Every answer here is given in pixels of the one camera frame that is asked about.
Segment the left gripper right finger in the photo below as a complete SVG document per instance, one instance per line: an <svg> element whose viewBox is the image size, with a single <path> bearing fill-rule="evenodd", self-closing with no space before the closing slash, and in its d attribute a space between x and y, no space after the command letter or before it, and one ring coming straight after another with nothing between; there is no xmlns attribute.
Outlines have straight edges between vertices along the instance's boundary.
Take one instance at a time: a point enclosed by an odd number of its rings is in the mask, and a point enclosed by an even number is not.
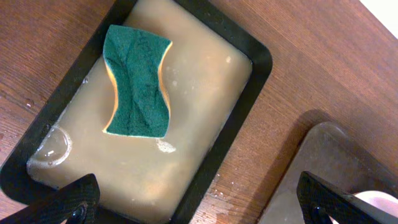
<svg viewBox="0 0 398 224"><path fill-rule="evenodd" d="M305 224L397 223L397 217L351 195L308 171L300 175L297 198Z"/></svg>

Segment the green yellow sponge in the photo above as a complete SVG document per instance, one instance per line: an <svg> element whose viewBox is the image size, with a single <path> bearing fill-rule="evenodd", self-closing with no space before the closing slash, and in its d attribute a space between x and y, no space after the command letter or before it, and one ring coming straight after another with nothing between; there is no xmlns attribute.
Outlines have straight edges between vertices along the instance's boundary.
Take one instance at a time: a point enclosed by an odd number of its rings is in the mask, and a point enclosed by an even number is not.
<svg viewBox="0 0 398 224"><path fill-rule="evenodd" d="M111 25L103 58L115 102L106 134L162 138L170 123L170 101L162 64L172 41L146 30Z"/></svg>

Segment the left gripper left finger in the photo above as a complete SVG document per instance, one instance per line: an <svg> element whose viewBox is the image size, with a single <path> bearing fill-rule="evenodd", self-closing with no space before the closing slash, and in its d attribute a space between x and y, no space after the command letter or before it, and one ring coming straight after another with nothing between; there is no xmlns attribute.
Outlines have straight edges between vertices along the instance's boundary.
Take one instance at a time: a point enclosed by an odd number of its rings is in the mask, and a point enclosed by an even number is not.
<svg viewBox="0 0 398 224"><path fill-rule="evenodd" d="M87 174L28 207L1 220L19 223L93 223L100 199L94 174Z"/></svg>

